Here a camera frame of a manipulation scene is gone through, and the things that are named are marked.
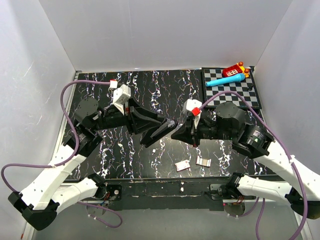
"gray wall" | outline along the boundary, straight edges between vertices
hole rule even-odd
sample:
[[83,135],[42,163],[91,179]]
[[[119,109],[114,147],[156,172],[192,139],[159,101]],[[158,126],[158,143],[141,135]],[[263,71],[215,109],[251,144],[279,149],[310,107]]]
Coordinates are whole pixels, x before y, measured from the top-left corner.
[[[253,205],[246,204],[248,209]],[[260,209],[261,202],[250,215],[239,219],[227,217],[226,212],[207,209],[124,210],[119,212],[123,224],[113,229],[89,218],[85,206],[76,204],[62,211],[49,227],[35,232],[32,240],[255,240]],[[114,225],[119,222],[111,213],[106,213],[102,219]],[[286,240],[297,227],[289,206],[266,203],[259,227],[261,239]]]
[[[320,1],[294,0],[255,69],[267,123],[289,151],[317,174],[320,174],[319,26]],[[320,219],[309,222],[314,239],[320,239]]]
[[[0,25],[0,167],[46,164],[62,119],[60,92],[75,70],[38,0],[1,0]],[[22,190],[38,173],[11,167],[5,175]],[[0,239],[20,239],[26,222],[2,180],[0,189]]]
[[40,0],[74,68],[256,65],[292,0]]

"red and yellow toy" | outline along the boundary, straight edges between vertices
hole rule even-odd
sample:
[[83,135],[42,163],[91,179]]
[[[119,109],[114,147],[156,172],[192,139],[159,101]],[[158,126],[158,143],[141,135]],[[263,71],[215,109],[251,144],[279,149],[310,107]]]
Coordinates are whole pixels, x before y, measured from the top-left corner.
[[238,62],[236,65],[227,67],[225,69],[222,70],[222,76],[226,77],[230,77],[236,74],[244,74],[244,76],[246,78],[249,77],[249,72],[250,69],[249,68],[245,68],[244,67],[244,63],[242,61]]

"blue cylinder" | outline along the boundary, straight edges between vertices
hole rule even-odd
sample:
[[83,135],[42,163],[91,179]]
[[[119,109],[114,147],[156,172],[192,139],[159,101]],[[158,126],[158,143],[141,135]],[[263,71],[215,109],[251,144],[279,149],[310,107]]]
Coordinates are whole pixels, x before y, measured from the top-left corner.
[[233,76],[228,76],[228,77],[224,77],[224,78],[221,78],[221,79],[208,81],[208,82],[205,83],[205,86],[214,87],[214,86],[218,86],[218,85],[222,85],[222,84],[228,84],[228,83],[233,83],[233,82],[241,82],[245,78],[246,78],[246,76],[243,73],[238,73],[238,74],[233,75]]

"checkerboard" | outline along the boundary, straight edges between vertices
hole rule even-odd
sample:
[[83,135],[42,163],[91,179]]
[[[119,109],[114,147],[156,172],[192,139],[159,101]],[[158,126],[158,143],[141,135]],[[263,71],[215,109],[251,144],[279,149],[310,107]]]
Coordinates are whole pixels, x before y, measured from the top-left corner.
[[[218,86],[206,86],[206,82],[214,81],[217,79],[222,79],[223,68],[202,68],[202,85],[203,85],[203,98],[204,102],[211,98],[213,95],[222,91],[235,91],[249,103],[253,109],[261,109],[261,103],[259,100],[258,92],[256,90],[255,80],[253,78],[253,67],[250,69],[250,76],[241,82],[231,82]],[[247,109],[248,107],[235,95],[230,93],[218,96],[213,101],[209,102],[208,108],[215,108],[221,103],[233,102],[236,106],[242,109]]]

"marble pattern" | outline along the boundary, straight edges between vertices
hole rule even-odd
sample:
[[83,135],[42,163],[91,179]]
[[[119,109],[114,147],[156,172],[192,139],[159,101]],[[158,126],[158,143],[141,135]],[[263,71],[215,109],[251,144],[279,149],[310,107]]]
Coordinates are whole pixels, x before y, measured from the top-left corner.
[[[99,72],[80,73],[79,80],[109,81],[117,79],[131,87],[132,95],[145,108],[176,119],[181,125],[186,116],[182,114],[187,99],[203,101],[200,69]],[[101,107],[112,102],[112,89],[93,84],[79,84],[75,88],[70,117],[80,102],[94,97]],[[256,123],[251,113],[247,120]],[[186,143],[172,140],[170,135],[163,137],[149,148],[139,144],[139,135],[129,135],[125,126],[99,131],[103,137],[100,146],[87,160],[79,165],[68,179],[80,179],[94,172],[101,172],[107,179],[115,178],[177,178],[229,176],[233,172],[250,175],[273,174],[263,165],[238,154],[229,141],[201,140],[194,148]],[[211,167],[196,165],[197,156],[211,159]],[[191,168],[177,172],[175,163],[188,160]]]

